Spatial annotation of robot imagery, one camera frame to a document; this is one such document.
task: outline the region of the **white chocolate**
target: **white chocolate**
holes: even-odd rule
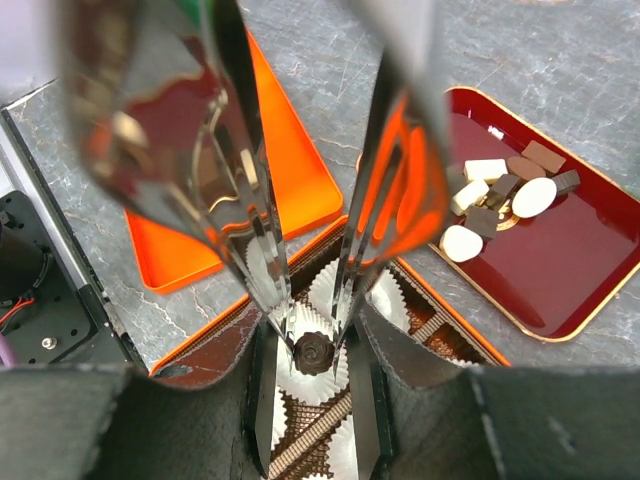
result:
[[[502,140],[504,138],[504,132],[500,131],[499,129],[497,129],[493,125],[489,125],[489,128],[487,128],[487,130],[489,131],[489,133],[491,135],[496,137],[498,140]]]
[[[489,193],[489,185],[484,180],[474,180],[451,199],[451,211],[456,215],[462,215],[467,208],[477,203]]]
[[[484,180],[487,183],[493,183],[507,173],[507,163],[502,158],[464,162],[464,176],[467,177],[468,182]]]
[[[440,239],[440,250],[456,263],[477,257],[482,251],[482,238],[461,225],[447,228]]]
[[[149,138],[144,128],[135,118],[124,112],[116,112],[111,120],[113,132],[121,139],[125,139],[142,148],[149,147]]]
[[[553,203],[558,187],[550,178],[534,178],[525,183],[513,197],[511,210],[520,218],[540,215]]]

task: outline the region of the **rectangular white chocolate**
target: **rectangular white chocolate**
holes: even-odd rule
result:
[[[451,211],[462,215],[467,208],[489,193],[489,185],[484,180],[474,180],[456,193],[451,199]]]
[[[507,173],[507,163],[503,158],[467,160],[464,162],[464,176],[467,177],[467,182],[484,180],[487,183],[494,183]]]
[[[498,140],[502,140],[504,138],[504,132],[494,127],[493,125],[489,125],[489,133],[496,137]]]

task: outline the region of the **rectangular chocolate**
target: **rectangular chocolate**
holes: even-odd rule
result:
[[[547,172],[554,174],[560,171],[560,168],[562,168],[562,165],[564,165],[564,162],[566,161],[563,156],[552,152],[535,140],[529,142],[527,148],[522,151],[522,156],[527,157],[529,160],[533,160]]]
[[[487,199],[485,205],[492,209],[499,209],[505,202],[509,195],[511,195],[516,188],[520,177],[518,175],[502,175],[496,183],[494,183],[487,193]]]
[[[450,165],[446,169],[447,182],[449,184],[449,193],[451,196],[458,193],[467,186],[467,179],[462,173],[462,169],[457,165]]]
[[[493,240],[498,232],[499,214],[495,210],[469,207],[464,226],[477,233],[484,241]]]
[[[484,180],[487,183],[494,183],[505,173],[507,173],[507,164],[503,158],[464,162],[464,176],[467,177],[468,182]]]
[[[558,187],[558,193],[556,195],[566,195],[569,192],[573,192],[578,185],[580,185],[580,175],[575,170],[569,170],[568,172],[556,175],[551,180]]]
[[[471,205],[475,205],[489,193],[489,185],[484,180],[474,180],[451,198],[451,211],[463,215]]]

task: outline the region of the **cable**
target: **cable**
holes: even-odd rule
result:
[[[16,354],[4,335],[0,334],[0,361],[5,367],[13,367],[18,364]]]
[[[11,308],[11,310],[9,310],[2,318],[0,318],[0,335],[7,329],[9,323],[11,322],[11,320],[13,320],[16,313],[18,313],[24,307],[28,307],[35,301],[36,299],[34,297],[31,297],[29,300],[20,298],[18,302],[13,306],[13,308]]]

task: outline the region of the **screw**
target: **screw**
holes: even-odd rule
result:
[[[56,340],[55,337],[45,337],[42,339],[42,348],[46,348],[47,350],[53,350],[57,344],[58,340]]]

